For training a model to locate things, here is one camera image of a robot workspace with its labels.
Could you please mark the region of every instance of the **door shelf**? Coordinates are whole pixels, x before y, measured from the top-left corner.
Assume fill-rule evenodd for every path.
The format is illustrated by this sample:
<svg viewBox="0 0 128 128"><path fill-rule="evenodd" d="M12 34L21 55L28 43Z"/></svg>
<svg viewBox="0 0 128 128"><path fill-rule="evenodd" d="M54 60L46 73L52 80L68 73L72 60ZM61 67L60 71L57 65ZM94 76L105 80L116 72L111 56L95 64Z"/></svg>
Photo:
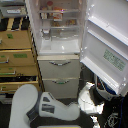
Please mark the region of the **door shelf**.
<svg viewBox="0 0 128 128"><path fill-rule="evenodd" d="M117 38L122 43L124 43L125 45L128 46L128 37L122 35L115 28L113 28L112 26L110 26L109 23L107 24L107 23L101 21L100 19L98 19L97 17L94 17L94 16L89 17L88 20L90 22L94 23L95 25L97 25L98 27L100 27L101 29L103 29L104 31L108 32L113 37Z"/></svg>
<svg viewBox="0 0 128 128"><path fill-rule="evenodd" d="M117 53L119 53L121 56L123 56L126 60L128 60L128 55L127 53L124 53L124 51L120 50L119 48L117 48L115 45L113 45L111 42L107 41L106 39L104 39L103 37L101 37L100 35L98 35L97 33L95 33L92 30L88 30L88 33L91 34L94 38L98 39L99 41L101 41L102 43L106 44L108 47L112 48L114 51L116 51Z"/></svg>

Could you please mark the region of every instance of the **shelf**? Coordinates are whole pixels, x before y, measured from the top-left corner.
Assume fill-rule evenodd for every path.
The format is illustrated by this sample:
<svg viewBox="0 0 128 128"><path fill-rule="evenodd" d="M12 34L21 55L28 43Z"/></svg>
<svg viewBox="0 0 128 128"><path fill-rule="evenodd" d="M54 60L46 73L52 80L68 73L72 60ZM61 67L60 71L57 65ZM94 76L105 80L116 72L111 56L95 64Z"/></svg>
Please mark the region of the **shelf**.
<svg viewBox="0 0 128 128"><path fill-rule="evenodd" d="M38 13L71 13L80 12L79 9L64 9L64 10L39 10Z"/></svg>
<svg viewBox="0 0 128 128"><path fill-rule="evenodd" d="M120 32L118 32L116 29L114 29L109 24L101 21L100 19L94 16L89 17L88 20L128 46L128 38L122 35Z"/></svg>
<svg viewBox="0 0 128 128"><path fill-rule="evenodd" d="M116 51L118 54L120 54L121 56L123 56L126 60L128 60L128 55L125 54L122 50L120 50L119 48L117 48L115 45L113 45L112 43L110 43L109 41L107 41L106 39L104 39L103 37L101 37L100 35L98 35L97 33L95 33L92 30L88 30L88 33L91 34L94 38L98 39L99 41L101 41L102 43L104 43L105 45L107 45L108 47L112 48L114 51Z"/></svg>
<svg viewBox="0 0 128 128"><path fill-rule="evenodd" d="M78 18L77 17L63 17L62 18L62 20L70 20L70 19L76 20ZM54 18L51 16L51 17L48 17L47 19L42 19L42 20L52 20L52 21L54 21Z"/></svg>
<svg viewBox="0 0 128 128"><path fill-rule="evenodd" d="M76 20L74 25L66 25L66 21L43 21L41 29L52 29L52 30L65 30L65 29L79 29L79 22Z"/></svg>
<svg viewBox="0 0 128 128"><path fill-rule="evenodd" d="M51 27L51 29L78 29L79 25Z"/></svg>
<svg viewBox="0 0 128 128"><path fill-rule="evenodd" d="M91 71L99 76L106 84L110 85L111 88L116 92L116 94L119 94L119 83L112 79L112 77L109 76L106 72L104 72L104 69L96 65L95 61L92 61L88 57L85 57L80 62L91 69Z"/></svg>

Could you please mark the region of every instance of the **freezer drawer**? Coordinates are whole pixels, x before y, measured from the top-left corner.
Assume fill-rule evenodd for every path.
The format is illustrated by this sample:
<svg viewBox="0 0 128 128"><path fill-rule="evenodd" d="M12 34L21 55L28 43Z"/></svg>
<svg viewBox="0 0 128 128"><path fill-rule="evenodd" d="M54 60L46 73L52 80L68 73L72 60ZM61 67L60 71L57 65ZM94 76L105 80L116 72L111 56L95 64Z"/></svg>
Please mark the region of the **freezer drawer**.
<svg viewBox="0 0 128 128"><path fill-rule="evenodd" d="M2 93L15 93L16 90L24 85L24 84L33 84L38 91L40 91L38 79L36 81L28 81L28 82L5 82L0 83L0 94Z"/></svg>
<svg viewBox="0 0 128 128"><path fill-rule="evenodd" d="M37 59L43 79L79 78L80 63L77 55L38 56Z"/></svg>
<svg viewBox="0 0 128 128"><path fill-rule="evenodd" d="M31 48L28 31L0 32L0 49L26 49Z"/></svg>
<svg viewBox="0 0 128 128"><path fill-rule="evenodd" d="M23 66L23 67L0 67L0 77L15 77L15 76L37 76L37 67Z"/></svg>
<svg viewBox="0 0 128 128"><path fill-rule="evenodd" d="M31 49L27 50L1 50L0 67L34 65Z"/></svg>
<svg viewBox="0 0 128 128"><path fill-rule="evenodd" d="M52 79L43 80L45 91L55 98L76 98L79 79Z"/></svg>

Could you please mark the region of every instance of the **refrigerator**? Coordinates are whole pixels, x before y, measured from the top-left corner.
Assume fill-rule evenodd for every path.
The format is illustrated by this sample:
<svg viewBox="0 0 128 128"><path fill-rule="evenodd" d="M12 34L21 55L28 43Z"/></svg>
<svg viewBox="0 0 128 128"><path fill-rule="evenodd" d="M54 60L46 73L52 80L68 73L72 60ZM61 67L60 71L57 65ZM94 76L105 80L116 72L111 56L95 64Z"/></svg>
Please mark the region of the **refrigerator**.
<svg viewBox="0 0 128 128"><path fill-rule="evenodd" d="M82 63L117 95L127 94L127 0L25 2L45 91L76 97Z"/></svg>

